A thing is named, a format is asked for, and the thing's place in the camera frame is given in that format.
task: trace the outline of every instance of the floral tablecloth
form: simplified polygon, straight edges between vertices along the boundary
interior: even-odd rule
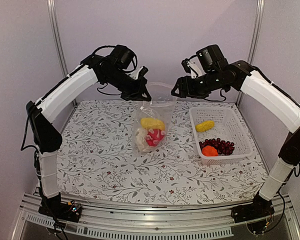
[[[203,166],[189,117],[191,107],[232,108],[253,147],[238,163]],[[57,178],[62,193],[125,203],[219,204],[250,200],[267,178],[255,143],[232,103],[177,102],[161,147],[136,157],[132,127],[138,103],[82,101],[62,133]]]

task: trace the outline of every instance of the white plastic basket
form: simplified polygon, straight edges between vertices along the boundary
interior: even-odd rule
[[[231,108],[219,106],[192,107],[189,110],[189,115],[195,144],[198,154],[201,157],[202,164],[215,165],[237,163],[253,153],[248,136],[245,134],[236,113]],[[208,120],[214,121],[214,127],[204,132],[197,132],[196,125]],[[202,154],[199,142],[204,142],[205,139],[217,138],[234,142],[234,151],[231,155],[205,156]]]

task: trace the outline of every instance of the plastic bag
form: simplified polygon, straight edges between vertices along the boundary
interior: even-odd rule
[[[133,125],[133,142],[139,153],[151,152],[164,142],[177,102],[171,96],[171,85],[152,82],[146,87],[152,101],[139,103]]]

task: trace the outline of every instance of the robotic arm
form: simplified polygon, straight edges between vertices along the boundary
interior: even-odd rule
[[[194,57],[199,59],[204,75],[190,60]],[[231,216],[238,223],[273,214],[271,199],[289,180],[294,167],[300,162],[300,104],[271,82],[257,67],[242,60],[228,64],[217,45],[207,46],[191,58],[181,63],[191,76],[177,80],[171,91],[173,96],[205,99],[214,90],[228,92],[232,87],[260,102],[289,130],[275,165],[252,203],[234,207]],[[256,224],[253,227],[263,229],[262,225],[258,227]]]
[[[108,47],[113,48],[108,56],[95,54]],[[134,70],[126,71],[131,62]],[[80,93],[97,82],[113,85],[126,101],[150,101],[151,96],[146,88],[147,79],[144,78],[148,69],[144,66],[137,69],[137,63],[136,54],[126,46],[99,47],[47,94],[26,105],[27,124],[29,121],[36,144],[33,147],[37,149],[34,166],[40,180],[39,191],[42,198],[39,213],[72,222],[78,222],[81,214],[79,203],[61,203],[57,185],[57,153],[62,144],[62,136],[52,122]]]

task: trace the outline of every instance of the metal base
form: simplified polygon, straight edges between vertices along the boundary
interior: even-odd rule
[[[266,207],[256,207],[254,203],[247,205],[235,206],[231,209],[231,217],[235,223],[241,223],[259,218],[264,218],[275,213],[272,202],[269,201],[269,205]]]
[[[58,206],[58,211],[54,211],[54,216],[52,216],[51,212],[46,208],[45,203],[42,201],[38,212],[49,217],[56,217],[60,220],[78,223],[81,217],[82,209],[79,208],[77,212],[73,212],[71,211],[70,207],[71,206],[69,206],[67,203],[60,203]]]

